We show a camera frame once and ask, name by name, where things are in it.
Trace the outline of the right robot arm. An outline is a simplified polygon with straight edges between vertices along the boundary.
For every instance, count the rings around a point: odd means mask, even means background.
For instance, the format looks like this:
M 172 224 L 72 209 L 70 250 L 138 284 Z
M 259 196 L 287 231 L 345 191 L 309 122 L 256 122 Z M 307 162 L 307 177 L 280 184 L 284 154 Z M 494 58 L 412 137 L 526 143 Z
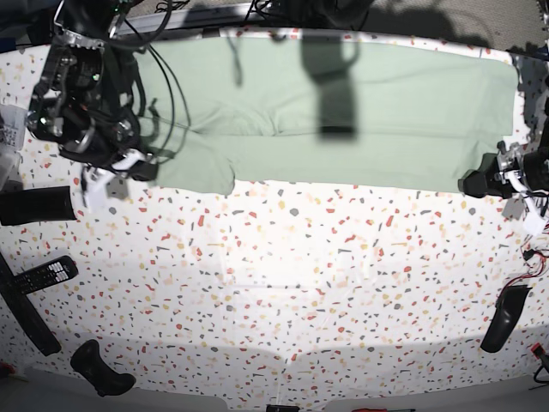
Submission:
M 138 121 L 147 99 L 134 56 L 145 45 L 116 37 L 135 6 L 134 1 L 59 3 L 27 129 L 89 172 L 150 182 L 159 167 Z

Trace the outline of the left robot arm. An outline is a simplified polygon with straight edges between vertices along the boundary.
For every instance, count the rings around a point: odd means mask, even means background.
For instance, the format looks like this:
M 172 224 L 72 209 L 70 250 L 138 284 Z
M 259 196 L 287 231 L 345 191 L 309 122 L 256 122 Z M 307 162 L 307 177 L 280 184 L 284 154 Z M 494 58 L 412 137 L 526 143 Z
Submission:
M 526 204 L 526 217 L 535 226 L 548 225 L 548 46 L 534 54 L 531 64 L 522 56 L 513 58 L 519 71 L 524 99 L 524 124 L 529 128 L 525 143 L 498 145 L 497 180 L 512 188 Z

